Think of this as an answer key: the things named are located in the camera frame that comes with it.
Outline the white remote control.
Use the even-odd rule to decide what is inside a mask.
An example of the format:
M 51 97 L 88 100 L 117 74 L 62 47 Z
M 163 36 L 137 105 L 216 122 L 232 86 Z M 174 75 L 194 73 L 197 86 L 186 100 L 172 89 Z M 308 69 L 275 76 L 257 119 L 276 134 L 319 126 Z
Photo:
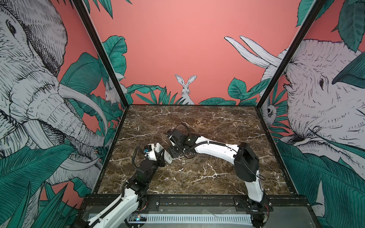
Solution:
M 172 163 L 172 161 L 173 161 L 172 156 L 158 142 L 155 145 L 155 152 L 156 152 L 156 156 L 160 155 L 160 154 L 164 154 L 165 162 L 167 162 L 168 164 Z

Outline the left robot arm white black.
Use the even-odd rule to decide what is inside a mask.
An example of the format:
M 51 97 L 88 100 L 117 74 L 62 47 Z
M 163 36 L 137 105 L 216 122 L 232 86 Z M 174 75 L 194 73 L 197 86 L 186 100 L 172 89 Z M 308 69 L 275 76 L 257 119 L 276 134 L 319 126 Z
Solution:
M 149 183 L 159 167 L 172 163 L 171 155 L 164 151 L 156 156 L 156 160 L 146 157 L 135 174 L 123 185 L 122 193 L 105 209 L 87 221 L 74 222 L 73 228 L 117 228 L 133 212 L 142 210 L 147 205 Z

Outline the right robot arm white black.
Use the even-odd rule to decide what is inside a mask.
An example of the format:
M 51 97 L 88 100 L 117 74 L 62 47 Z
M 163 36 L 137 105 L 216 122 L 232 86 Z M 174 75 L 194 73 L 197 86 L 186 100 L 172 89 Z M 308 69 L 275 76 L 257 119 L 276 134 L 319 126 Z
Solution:
M 259 172 L 259 159 L 249 144 L 226 144 L 177 130 L 166 133 L 171 146 L 169 152 L 178 155 L 210 155 L 232 164 L 239 179 L 244 181 L 248 192 L 247 207 L 252 211 L 269 212 L 269 200 L 261 185 L 264 177 Z

